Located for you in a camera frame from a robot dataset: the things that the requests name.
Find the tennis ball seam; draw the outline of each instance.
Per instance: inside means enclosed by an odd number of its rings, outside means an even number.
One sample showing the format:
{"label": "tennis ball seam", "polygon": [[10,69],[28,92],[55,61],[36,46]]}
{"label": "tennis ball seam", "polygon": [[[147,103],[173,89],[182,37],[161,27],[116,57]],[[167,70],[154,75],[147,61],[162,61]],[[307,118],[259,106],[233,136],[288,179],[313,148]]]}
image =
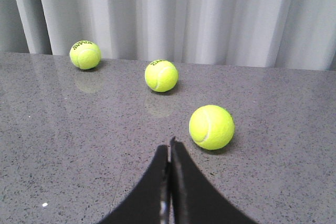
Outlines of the tennis ball seam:
{"label": "tennis ball seam", "polygon": [[210,118],[209,118],[209,114],[206,111],[204,111],[204,110],[202,110],[202,112],[205,115],[205,118],[206,118],[206,120],[208,122],[208,131],[206,132],[205,137],[199,143],[203,143],[203,142],[207,141],[207,139],[209,138],[210,132],[211,132],[211,125],[212,125],[211,121],[210,121]]}
{"label": "tennis ball seam", "polygon": [[156,76],[156,86],[155,86],[155,90],[157,90],[159,87],[160,87],[160,79],[161,79],[161,75],[165,72],[166,69],[172,69],[174,70],[171,66],[167,66],[167,67],[164,67],[163,69],[161,69],[161,71],[157,74]]}

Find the countertop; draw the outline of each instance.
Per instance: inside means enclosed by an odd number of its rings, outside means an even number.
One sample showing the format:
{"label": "countertop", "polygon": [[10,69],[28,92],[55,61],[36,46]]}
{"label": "countertop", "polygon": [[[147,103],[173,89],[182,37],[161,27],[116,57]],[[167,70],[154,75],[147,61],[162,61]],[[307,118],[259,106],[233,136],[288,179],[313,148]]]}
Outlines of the countertop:
{"label": "countertop", "polygon": [[[0,223],[99,221],[173,136],[259,223],[336,223],[335,71],[175,63],[177,86],[155,93],[148,63],[0,53]],[[207,104],[236,124],[221,150],[188,132]]]}

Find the curtain fold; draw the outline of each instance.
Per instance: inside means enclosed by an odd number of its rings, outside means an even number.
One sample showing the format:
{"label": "curtain fold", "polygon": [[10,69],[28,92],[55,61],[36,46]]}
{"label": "curtain fold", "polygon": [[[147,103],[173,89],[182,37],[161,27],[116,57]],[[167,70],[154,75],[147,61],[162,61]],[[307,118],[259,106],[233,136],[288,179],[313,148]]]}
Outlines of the curtain fold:
{"label": "curtain fold", "polygon": [[0,51],[335,70],[336,0],[0,0]]}

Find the yellow tennis ball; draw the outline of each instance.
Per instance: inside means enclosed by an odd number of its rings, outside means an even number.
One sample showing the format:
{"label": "yellow tennis ball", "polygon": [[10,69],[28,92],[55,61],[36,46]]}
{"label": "yellow tennis ball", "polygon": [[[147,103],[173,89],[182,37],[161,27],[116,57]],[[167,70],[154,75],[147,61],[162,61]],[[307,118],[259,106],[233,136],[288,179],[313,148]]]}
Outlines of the yellow tennis ball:
{"label": "yellow tennis ball", "polygon": [[235,132],[232,116],[222,107],[207,105],[198,108],[189,121],[189,133],[194,142],[207,150],[227,145]]}
{"label": "yellow tennis ball", "polygon": [[166,92],[171,90],[177,83],[178,71],[167,60],[155,60],[151,62],[145,71],[145,80],[152,90]]}
{"label": "yellow tennis ball", "polygon": [[99,47],[88,40],[81,40],[75,43],[69,54],[71,62],[83,70],[96,67],[101,59]]}

